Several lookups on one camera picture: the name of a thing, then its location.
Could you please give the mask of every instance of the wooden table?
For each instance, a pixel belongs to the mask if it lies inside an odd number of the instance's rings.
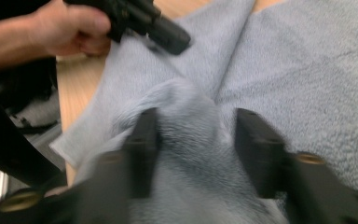
[[[155,5],[169,18],[184,16],[208,4],[211,0],[155,0]],[[256,0],[253,12],[260,11],[282,0]],[[57,64],[62,130],[65,131],[83,112],[97,89],[104,67],[105,56],[87,58],[76,55],[59,59]],[[72,185],[76,171],[66,164],[68,185]]]

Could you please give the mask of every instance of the person's arm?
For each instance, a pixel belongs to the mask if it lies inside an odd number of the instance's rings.
[[[52,0],[35,13],[0,21],[0,69],[48,56],[106,53],[109,30],[100,10]]]

